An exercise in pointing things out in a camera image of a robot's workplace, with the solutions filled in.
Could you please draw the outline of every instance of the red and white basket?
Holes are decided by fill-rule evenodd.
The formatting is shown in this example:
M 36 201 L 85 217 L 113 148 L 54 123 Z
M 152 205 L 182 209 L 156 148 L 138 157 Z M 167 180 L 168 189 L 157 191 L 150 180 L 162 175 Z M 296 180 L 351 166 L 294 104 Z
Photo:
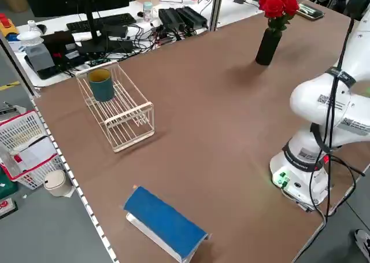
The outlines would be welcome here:
M 14 160 L 11 152 L 20 146 L 47 136 L 46 130 L 35 111 L 29 111 L 0 123 L 0 158 L 7 177 L 30 189 L 43 184 L 45 176 L 54 170 L 64 169 L 57 151 L 33 168 L 23 170 Z

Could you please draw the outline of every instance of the white cylinder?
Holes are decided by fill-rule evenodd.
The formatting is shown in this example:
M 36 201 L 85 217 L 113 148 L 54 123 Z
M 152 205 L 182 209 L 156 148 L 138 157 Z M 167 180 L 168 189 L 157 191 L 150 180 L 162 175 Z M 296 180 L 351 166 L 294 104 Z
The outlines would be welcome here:
M 55 197 L 61 197 L 72 189 L 71 181 L 66 177 L 65 172 L 56 170 L 48 173 L 44 178 L 44 188 Z

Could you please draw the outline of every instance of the shoe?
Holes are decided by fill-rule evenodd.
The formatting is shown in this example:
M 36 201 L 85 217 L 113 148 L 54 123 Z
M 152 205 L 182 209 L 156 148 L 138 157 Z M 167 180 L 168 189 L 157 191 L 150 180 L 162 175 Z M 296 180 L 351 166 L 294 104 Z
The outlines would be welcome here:
M 370 236 L 362 229 L 354 232 L 355 242 L 364 256 L 370 262 Z

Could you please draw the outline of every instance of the black vase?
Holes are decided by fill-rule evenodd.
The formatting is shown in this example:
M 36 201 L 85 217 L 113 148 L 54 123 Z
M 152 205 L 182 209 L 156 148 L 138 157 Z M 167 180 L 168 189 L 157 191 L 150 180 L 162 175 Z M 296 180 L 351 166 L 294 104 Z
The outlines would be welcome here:
M 281 31 L 272 31 L 270 28 L 265 30 L 264 37 L 262 38 L 262 42 L 256 56 L 256 62 L 258 64 L 269 65 L 271 63 L 282 35 Z

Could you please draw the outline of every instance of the green cup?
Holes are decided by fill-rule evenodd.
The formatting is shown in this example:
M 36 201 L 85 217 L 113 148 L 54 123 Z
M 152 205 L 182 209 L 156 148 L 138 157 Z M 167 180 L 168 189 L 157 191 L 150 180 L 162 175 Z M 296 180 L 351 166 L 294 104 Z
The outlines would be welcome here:
M 97 101 L 105 102 L 114 97 L 113 81 L 109 70 L 96 69 L 88 75 L 88 83 Z

